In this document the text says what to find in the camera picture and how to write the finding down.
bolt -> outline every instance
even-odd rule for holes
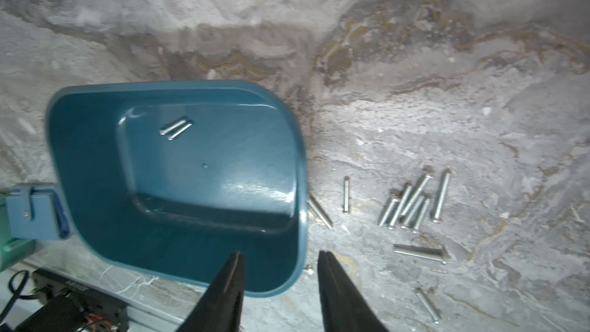
[[[403,207],[401,214],[402,217],[405,216],[410,209],[412,209],[413,203],[417,200],[418,196],[420,196],[422,190],[424,190],[424,187],[431,179],[432,176],[430,174],[424,174],[422,176],[422,179],[419,181],[419,183],[416,184],[416,189],[414,190],[414,192],[412,192],[412,195],[410,196],[408,203],[406,204],[406,206]]]
[[[391,211],[394,210],[395,203],[397,202],[399,202],[399,199],[395,197],[395,194],[392,192],[389,198],[389,203],[387,204],[385,210],[383,210],[383,213],[381,213],[381,217],[379,218],[379,227],[383,227],[385,221],[387,220],[387,218],[389,218]]]
[[[446,264],[446,260],[444,259],[442,254],[432,254],[429,252],[417,251],[417,250],[412,250],[412,249],[404,249],[402,247],[397,247],[396,245],[394,245],[394,252],[397,254],[416,256],[417,258],[422,258],[422,259],[436,260],[437,262],[441,262],[443,264]]]
[[[446,169],[445,172],[442,174],[441,185],[439,189],[439,197],[437,198],[437,203],[434,207],[434,215],[432,216],[432,221],[434,223],[440,223],[441,221],[441,211],[443,210],[444,199],[446,197],[446,189],[448,187],[448,181],[451,178],[451,170]]]
[[[350,207],[349,207],[349,198],[350,198],[350,177],[344,177],[344,206],[342,208],[342,212],[344,214],[350,214]]]
[[[309,194],[309,199],[307,199],[307,204],[310,208],[312,208],[313,213],[321,219],[322,222],[328,227],[332,229],[332,220],[328,217],[328,214],[321,208],[320,203],[317,202],[316,198]]]
[[[412,226],[413,233],[420,232],[418,230],[420,229],[420,225],[422,224],[422,221],[424,220],[424,216],[426,216],[426,212],[428,211],[428,207],[430,205],[430,200],[431,200],[430,196],[424,195],[424,202],[422,203],[422,207],[420,208],[420,212],[418,213],[418,218],[416,219],[416,222]]]
[[[177,129],[178,127],[182,126],[186,122],[187,122],[187,119],[186,118],[181,118],[179,121],[174,122],[170,126],[161,128],[160,129],[160,135],[166,135],[167,133],[169,133],[173,129]]]
[[[192,123],[188,122],[187,124],[185,124],[184,126],[182,126],[181,129],[179,129],[178,131],[174,132],[172,135],[168,136],[168,140],[174,140],[181,133],[183,133],[185,129],[188,129],[190,126],[192,126]]]
[[[394,216],[391,217],[391,220],[389,221],[389,225],[387,225],[387,228],[393,229],[395,227],[395,222],[397,222],[397,220],[403,210],[403,207],[405,206],[405,203],[408,201],[408,198],[409,198],[409,195],[411,192],[412,192],[412,183],[406,182],[406,184],[403,188],[402,198],[399,200],[398,206],[395,208]]]
[[[432,321],[434,321],[435,324],[438,324],[441,320],[441,316],[432,305],[432,302],[428,299],[428,297],[426,297],[421,288],[416,289],[416,296],[418,299],[420,299],[426,310],[428,310],[428,313],[432,317]]]
[[[420,209],[420,205],[422,205],[422,202],[424,202],[424,195],[420,195],[420,197],[418,198],[418,201],[416,201],[416,203],[414,203],[412,210],[410,210],[409,213],[405,217],[403,217],[403,221],[402,221],[402,224],[400,225],[400,227],[402,227],[402,228],[409,227],[409,222],[412,221],[412,218],[414,217],[414,215],[416,214],[418,209]]]

threaded bolt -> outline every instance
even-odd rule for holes
[[[344,214],[350,214],[349,198],[350,198],[350,177],[346,176],[346,177],[344,177],[344,206],[342,208],[342,212]]]
[[[434,215],[432,216],[432,221],[434,223],[440,223],[441,221],[441,212],[443,210],[444,199],[446,197],[446,189],[448,188],[448,181],[451,178],[451,170],[446,169],[445,172],[442,174],[441,185],[439,189],[439,197],[437,198],[437,203],[434,207]]]
[[[426,212],[428,211],[428,207],[430,206],[430,200],[431,200],[430,196],[424,195],[424,202],[422,203],[422,207],[420,208],[420,212],[418,213],[418,218],[416,219],[416,222],[412,226],[413,233],[420,232],[419,231],[420,225],[422,224],[422,221],[424,220],[424,217],[426,216]]]
[[[389,221],[389,225],[387,225],[387,228],[389,228],[389,229],[395,228],[395,222],[397,222],[399,216],[401,215],[403,207],[405,206],[405,203],[408,202],[408,198],[411,193],[412,193],[412,183],[408,181],[405,183],[405,186],[403,187],[402,198],[399,200],[399,203],[398,203],[397,207],[395,208],[394,216],[391,217],[391,220]]]
[[[419,181],[419,183],[416,184],[416,189],[412,192],[412,195],[410,196],[408,203],[402,209],[402,217],[405,216],[408,213],[408,211],[412,209],[412,205],[418,199],[418,197],[422,193],[422,190],[424,190],[424,187],[431,179],[432,176],[428,173],[422,176],[422,179]]]
[[[395,197],[395,194],[392,192],[391,196],[389,198],[389,203],[387,204],[387,206],[385,207],[385,209],[381,213],[381,217],[379,218],[379,227],[383,227],[383,225],[385,224],[385,221],[387,221],[387,218],[389,218],[389,215],[394,210],[395,203],[398,203],[398,202],[399,202],[399,198]]]
[[[424,202],[424,195],[420,195],[420,197],[414,203],[414,206],[409,211],[409,213],[405,217],[403,217],[403,222],[400,225],[400,227],[402,227],[402,228],[408,228],[409,227],[409,224],[412,221],[412,218],[414,217],[414,215],[416,214],[416,212],[420,208],[420,205],[422,205],[422,202]]]
[[[428,313],[432,317],[432,321],[435,324],[440,323],[441,316],[438,313],[438,311],[434,308],[434,306],[432,305],[432,302],[424,294],[424,291],[422,291],[422,289],[420,289],[420,288],[417,288],[416,289],[416,296],[418,297],[418,299],[420,300],[420,302],[422,303],[422,305],[424,305],[424,307],[426,308],[426,310],[428,310]]]

gray stone surface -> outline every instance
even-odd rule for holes
[[[0,187],[55,180],[43,118],[64,86],[247,79],[297,115],[335,228],[310,217],[306,271],[284,294],[248,298],[244,331],[322,329],[320,249],[392,331],[586,331],[588,3],[2,0]],[[376,225],[391,188],[446,167],[443,223],[419,235]],[[394,254],[395,243],[444,249],[448,265]],[[203,292],[107,265],[77,238],[43,242],[28,261],[176,322]]]

metal rod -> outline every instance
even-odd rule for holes
[[[326,212],[321,208],[320,203],[317,202],[316,198],[312,195],[309,194],[309,199],[307,199],[307,204],[309,205],[310,208],[312,208],[313,213],[321,219],[322,222],[324,222],[324,224],[326,225],[326,227],[328,227],[329,229],[332,229],[332,220],[330,219],[330,217],[328,217],[328,214],[326,214]]]
[[[410,210],[409,213],[406,214],[405,217],[403,217],[402,224],[400,225],[401,228],[408,228],[409,227],[409,224],[412,221],[412,218],[414,217],[414,215],[416,214],[418,209],[420,209],[420,205],[422,205],[422,202],[424,202],[424,195],[420,195],[420,197],[418,198],[418,201],[416,203],[414,203],[412,210]]]
[[[167,133],[169,133],[173,129],[177,129],[178,127],[182,126],[184,123],[187,123],[187,119],[186,118],[181,118],[180,120],[174,122],[170,126],[161,128],[160,129],[160,135],[166,135]]]
[[[379,218],[379,227],[383,227],[383,225],[385,225],[385,221],[387,221],[387,218],[389,218],[389,215],[394,210],[395,203],[398,203],[398,202],[399,202],[399,198],[395,197],[394,193],[391,193],[391,196],[389,198],[389,203],[387,204],[387,206],[385,207],[385,209],[381,213],[381,217]]]
[[[416,296],[422,302],[422,305],[424,305],[426,310],[428,310],[428,313],[432,317],[432,321],[434,321],[435,324],[440,323],[440,320],[441,320],[440,314],[438,313],[438,311],[436,310],[434,305],[432,305],[432,302],[430,301],[430,299],[428,299],[426,294],[424,294],[424,291],[422,291],[421,288],[416,289]]]
[[[404,249],[402,247],[397,247],[396,245],[394,245],[394,252],[397,254],[416,256],[417,258],[422,258],[422,259],[436,260],[437,262],[441,262],[443,264],[446,264],[444,257],[439,254],[431,254],[431,253],[423,252],[423,251]]]
[[[172,135],[168,136],[168,140],[174,140],[181,133],[183,133],[185,129],[188,129],[190,126],[192,126],[192,123],[188,122],[187,124],[185,124],[184,126],[182,126],[178,131],[176,131]]]
[[[441,211],[443,210],[444,199],[446,197],[446,189],[448,188],[448,181],[451,178],[451,170],[446,169],[445,172],[442,174],[441,185],[439,189],[439,197],[437,198],[437,203],[434,207],[434,215],[432,216],[432,221],[434,223],[441,222]]]
[[[416,222],[412,226],[413,233],[420,232],[419,231],[420,225],[422,224],[422,221],[424,220],[424,217],[426,216],[426,213],[428,211],[428,207],[430,206],[430,200],[431,200],[430,196],[424,195],[424,202],[422,203],[422,206],[420,207],[420,211],[418,212],[418,218],[416,219]]]
[[[424,190],[424,187],[426,186],[428,181],[431,179],[432,179],[432,176],[428,173],[424,174],[422,176],[422,179],[419,181],[419,183],[416,184],[416,188],[412,192],[412,195],[410,196],[408,203],[403,207],[402,214],[401,214],[402,217],[405,216],[410,209],[412,209],[413,203],[417,200],[418,196],[420,196],[420,194],[422,193],[422,190]]]
[[[342,212],[344,214],[350,214],[349,198],[350,198],[350,177],[346,176],[346,177],[344,177],[344,206],[342,208]]]
[[[395,228],[395,222],[397,222],[397,220],[403,210],[403,207],[405,206],[405,203],[408,202],[408,198],[409,198],[409,195],[411,192],[412,192],[412,183],[406,182],[406,184],[403,188],[402,198],[399,200],[397,207],[395,207],[394,215],[393,215],[393,217],[391,217],[391,220],[389,221],[389,225],[387,225],[387,228],[389,228],[389,229]]]

